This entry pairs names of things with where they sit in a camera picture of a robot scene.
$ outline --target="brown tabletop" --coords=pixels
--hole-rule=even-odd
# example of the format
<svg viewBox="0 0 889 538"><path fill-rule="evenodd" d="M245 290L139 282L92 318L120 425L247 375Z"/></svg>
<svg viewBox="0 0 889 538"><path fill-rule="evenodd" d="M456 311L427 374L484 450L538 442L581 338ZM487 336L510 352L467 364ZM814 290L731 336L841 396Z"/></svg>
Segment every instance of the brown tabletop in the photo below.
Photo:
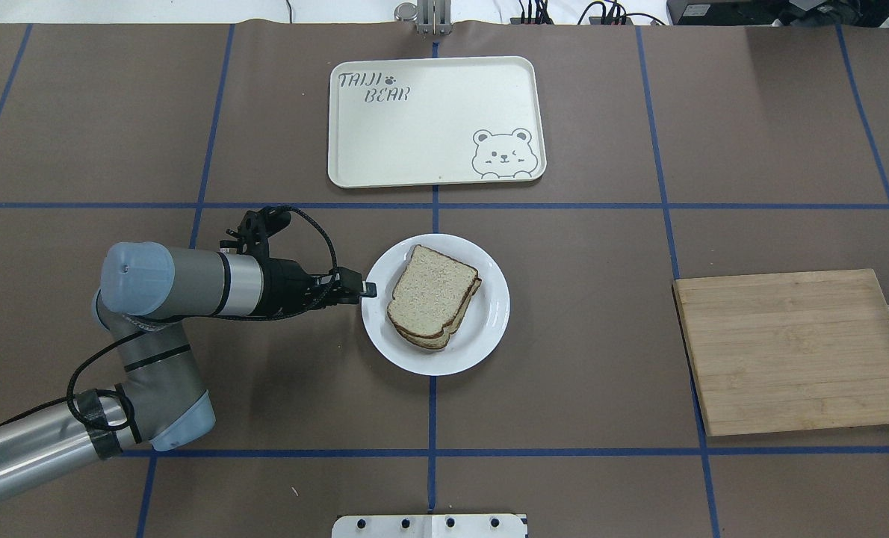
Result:
<svg viewBox="0 0 889 538"><path fill-rule="evenodd" d="M434 55L533 62L547 173L332 185L332 68ZM329 536L428 510L539 537L889 536L889 426L707 439L670 288L868 267L889 302L889 30L0 25L0 421L109 343L89 304L113 243L214 249L277 203L364 273L412 235L471 239L509 283L502 343L437 379L352 306L186 321L214 430L3 501L0 536ZM271 248L328 267L303 224ZM121 378L108 357L79 387Z"/></svg>

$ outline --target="white plate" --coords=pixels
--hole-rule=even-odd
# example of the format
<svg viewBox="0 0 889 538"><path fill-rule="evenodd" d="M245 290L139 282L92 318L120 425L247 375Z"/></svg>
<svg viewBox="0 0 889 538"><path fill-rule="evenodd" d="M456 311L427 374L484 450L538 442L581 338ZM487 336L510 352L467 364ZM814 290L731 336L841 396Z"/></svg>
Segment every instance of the white plate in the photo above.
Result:
<svg viewBox="0 0 889 538"><path fill-rule="evenodd" d="M465 320L444 350L425 350L410 343L394 330L385 310L391 302L394 285L415 245L424 245L478 269L481 286L468 304ZM368 274L375 283L377 297L362 300L362 320L368 336L389 361L404 370L423 375L449 375L468 370L495 350L507 327L510 294L507 281L495 260L481 247L455 235L426 234L408 238L388 249Z"/></svg>
<svg viewBox="0 0 889 538"><path fill-rule="evenodd" d="M336 65L328 137L342 188L533 181L547 161L534 65L521 57Z"/></svg>

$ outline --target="bear ear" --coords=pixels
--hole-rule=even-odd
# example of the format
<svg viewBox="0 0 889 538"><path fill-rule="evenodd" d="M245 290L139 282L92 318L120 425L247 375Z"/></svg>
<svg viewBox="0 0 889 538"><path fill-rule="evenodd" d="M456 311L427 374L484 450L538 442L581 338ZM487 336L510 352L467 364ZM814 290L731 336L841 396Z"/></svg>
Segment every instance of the bear ear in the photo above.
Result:
<svg viewBox="0 0 889 538"><path fill-rule="evenodd" d="M482 143L484 140L488 140L492 136L492 132L488 129L478 130L478 132L474 133L474 143Z"/></svg>
<svg viewBox="0 0 889 538"><path fill-rule="evenodd" d="M530 142L530 132L527 129L514 129L510 134L519 137L521 140L525 140L525 142Z"/></svg>

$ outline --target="white floor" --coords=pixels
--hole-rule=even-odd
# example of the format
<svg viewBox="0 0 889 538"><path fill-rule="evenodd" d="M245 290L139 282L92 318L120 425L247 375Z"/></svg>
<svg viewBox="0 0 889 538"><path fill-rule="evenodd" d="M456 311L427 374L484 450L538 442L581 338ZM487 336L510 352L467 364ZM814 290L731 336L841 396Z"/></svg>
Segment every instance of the white floor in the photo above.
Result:
<svg viewBox="0 0 889 538"><path fill-rule="evenodd" d="M382 22L393 20L401 0L291 0L295 22ZM588 0L551 0L558 24L575 24ZM667 21L666 0L622 0L629 11ZM598 14L599 7L591 9ZM452 19L507 23L521 8L517 0L453 0ZM288 21L285 0L0 0L0 22L38 23L216 23L263 18ZM638 17L637 24L647 19ZM889 20L884 26L889 27Z"/></svg>

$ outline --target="round plate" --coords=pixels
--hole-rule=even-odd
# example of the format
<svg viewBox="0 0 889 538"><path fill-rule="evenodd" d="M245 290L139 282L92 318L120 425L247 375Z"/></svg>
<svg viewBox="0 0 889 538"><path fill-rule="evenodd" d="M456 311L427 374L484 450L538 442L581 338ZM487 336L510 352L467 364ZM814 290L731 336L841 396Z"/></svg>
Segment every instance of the round plate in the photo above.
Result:
<svg viewBox="0 0 889 538"><path fill-rule="evenodd" d="M385 312L411 249L419 244L478 269L481 279L461 327L442 350L425 350L410 343L394 330ZM449 375L468 370L495 350L507 327L510 295L504 274L487 252L468 239L445 234L407 238L375 262L367 280L375 283L379 294L375 299L362 300L362 320L368 336L389 361L415 374Z"/></svg>

